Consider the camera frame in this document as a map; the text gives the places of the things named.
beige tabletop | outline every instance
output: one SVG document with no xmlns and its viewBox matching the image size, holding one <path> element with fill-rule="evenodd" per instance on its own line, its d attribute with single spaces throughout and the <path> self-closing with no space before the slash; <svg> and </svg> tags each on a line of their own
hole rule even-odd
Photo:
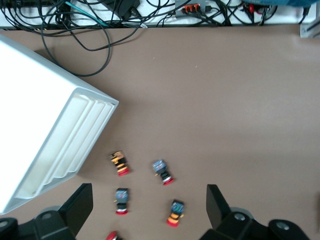
<svg viewBox="0 0 320 240">
<path fill-rule="evenodd" d="M 131 31 L 108 30 L 113 41 Z M 47 56 L 38 35 L 0 33 Z M 79 38 L 90 48 L 106 43 L 101 31 Z M 97 70 L 107 55 L 72 37 L 47 43 L 75 72 Z M 300 39 L 298 25 L 141 29 L 113 47 L 103 72 L 83 78 L 120 104 L 79 174 L 6 216 L 23 223 L 92 183 L 94 208 L 78 240 L 104 240 L 113 230 L 125 240 L 198 240 L 211 227 L 206 186 L 217 184 L 230 206 L 261 224 L 287 219 L 319 239 L 319 66 L 320 41 Z M 108 159 L 117 150 L 132 169 L 123 177 Z M 159 158 L 173 184 L 154 175 Z M 119 187 L 130 189 L 125 216 L 115 214 Z M 185 216 L 171 228 L 175 198 Z"/>
</svg>

white container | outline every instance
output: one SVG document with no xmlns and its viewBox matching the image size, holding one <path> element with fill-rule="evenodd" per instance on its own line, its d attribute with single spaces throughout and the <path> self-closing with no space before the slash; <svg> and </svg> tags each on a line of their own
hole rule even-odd
<svg viewBox="0 0 320 240">
<path fill-rule="evenodd" d="M 73 177 L 118 101 L 0 35 L 0 215 Z"/>
</svg>

bolt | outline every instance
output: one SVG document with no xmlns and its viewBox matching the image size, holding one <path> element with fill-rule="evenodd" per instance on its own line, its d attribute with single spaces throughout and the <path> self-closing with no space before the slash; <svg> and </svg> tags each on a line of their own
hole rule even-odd
<svg viewBox="0 0 320 240">
<path fill-rule="evenodd" d="M 49 218 L 51 218 L 51 213 L 46 213 L 46 214 L 43 214 L 42 215 L 42 219 L 49 219 Z"/>
<path fill-rule="evenodd" d="M 241 213 L 236 213 L 234 215 L 234 218 L 239 220 L 239 221 L 244 221 L 246 219 L 245 216 L 243 216 Z"/>
<path fill-rule="evenodd" d="M 8 221 L 1 221 L 0 222 L 0 228 L 3 228 L 4 226 L 6 226 L 8 224 Z"/>
<path fill-rule="evenodd" d="M 286 223 L 284 223 L 283 221 L 278 221 L 276 223 L 276 226 L 282 230 L 289 230 L 289 226 Z"/>
</svg>

teal cable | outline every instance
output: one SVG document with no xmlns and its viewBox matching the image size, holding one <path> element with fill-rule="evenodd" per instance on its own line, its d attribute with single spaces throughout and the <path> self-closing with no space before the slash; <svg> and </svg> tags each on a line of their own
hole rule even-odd
<svg viewBox="0 0 320 240">
<path fill-rule="evenodd" d="M 101 24 L 104 27 L 109 27 L 107 24 L 105 24 L 104 22 L 100 21 L 99 19 L 97 19 L 96 17 L 92 16 L 91 14 L 87 13 L 86 11 L 82 10 L 81 8 L 77 7 L 76 5 L 73 5 L 71 2 L 65 1 L 65 4 L 69 5 L 70 7 L 74 8 L 75 10 L 79 11 L 80 13 L 83 13 L 87 16 L 89 16 L 90 18 L 95 19 L 99 24 Z"/>
</svg>

white surface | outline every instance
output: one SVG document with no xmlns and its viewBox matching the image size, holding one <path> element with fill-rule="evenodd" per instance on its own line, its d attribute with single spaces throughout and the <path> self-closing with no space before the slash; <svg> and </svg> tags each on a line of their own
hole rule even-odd
<svg viewBox="0 0 320 240">
<path fill-rule="evenodd" d="M 158 4 L 158 0 L 150 0 L 150 2 L 153 3 L 154 5 Z M 71 3 L 73 3 L 77 7 L 81 8 L 82 10 L 84 10 L 92 15 L 92 12 L 87 7 L 87 5 L 82 4 L 76 0 L 71 0 Z M 236 6 L 239 3 L 240 3 L 239 0 L 232 0 L 230 5 Z M 212 1 L 207 1 L 206 4 L 214 6 L 214 3 Z M 107 20 L 111 19 L 112 13 L 109 10 L 107 10 L 103 5 L 97 4 L 97 5 L 92 5 L 91 7 L 93 8 L 93 10 L 95 10 L 95 12 L 98 14 L 98 16 L 101 17 L 103 20 L 107 21 Z M 158 12 L 158 14 L 165 13 L 167 11 L 174 9 L 174 8 L 175 8 L 175 6 L 165 7 L 163 9 L 161 9 Z M 47 13 L 48 9 L 49 9 L 48 7 L 44 7 L 42 10 L 43 14 Z M 140 0 L 140 5 L 138 6 L 137 9 L 142 16 L 147 16 L 152 11 L 154 11 L 156 8 L 149 5 L 146 2 L 146 0 Z M 24 15 L 27 15 L 27 16 L 37 16 L 38 15 L 38 10 L 35 7 L 25 7 L 21 11 Z M 215 12 L 212 11 L 210 13 L 207 13 L 207 15 L 208 16 L 213 15 L 214 13 Z M 267 20 L 265 22 L 265 24 L 297 24 L 298 22 L 300 22 L 300 20 L 302 18 L 302 13 L 303 13 L 303 9 L 301 7 L 279 6 L 275 15 L 271 19 Z M 241 12 L 238 10 L 235 14 L 244 22 L 250 23 L 248 16 L 244 12 Z M 147 25 L 148 24 L 149 25 L 156 25 L 164 16 L 165 15 L 154 17 L 154 18 L 150 19 L 149 21 L 147 21 L 146 24 Z M 255 13 L 255 19 L 258 20 L 259 18 L 260 18 L 260 15 Z M 311 9 L 309 11 L 308 16 L 304 20 L 304 23 L 310 23 L 315 18 L 316 18 L 316 4 L 313 4 L 311 6 Z M 22 18 L 22 19 L 30 24 L 35 24 L 35 25 L 41 24 L 41 20 L 39 20 L 39 19 L 25 19 L 25 18 Z M 85 16 L 80 15 L 80 14 L 74 14 L 73 16 L 71 16 L 71 19 L 74 20 L 74 22 L 76 24 L 81 25 L 81 26 L 96 24 L 93 20 L 87 19 Z M 217 20 L 218 22 L 221 22 L 223 20 L 223 17 L 218 16 L 215 18 L 215 20 Z M 235 25 L 240 24 L 239 21 L 237 19 L 235 19 L 233 16 L 230 17 L 230 20 L 231 20 L 232 24 L 235 24 Z M 192 18 L 192 17 L 183 17 L 183 18 L 178 18 L 178 19 L 175 17 L 171 17 L 165 21 L 165 24 L 166 25 L 190 25 L 190 24 L 194 24 L 197 22 L 198 22 L 198 20 L 195 18 Z M 2 12 L 0 12 L 0 27 L 1 28 L 11 27 L 10 23 L 5 19 Z"/>
<path fill-rule="evenodd" d="M 2 35 L 0 52 L 1 215 L 76 174 L 118 101 Z"/>
</svg>

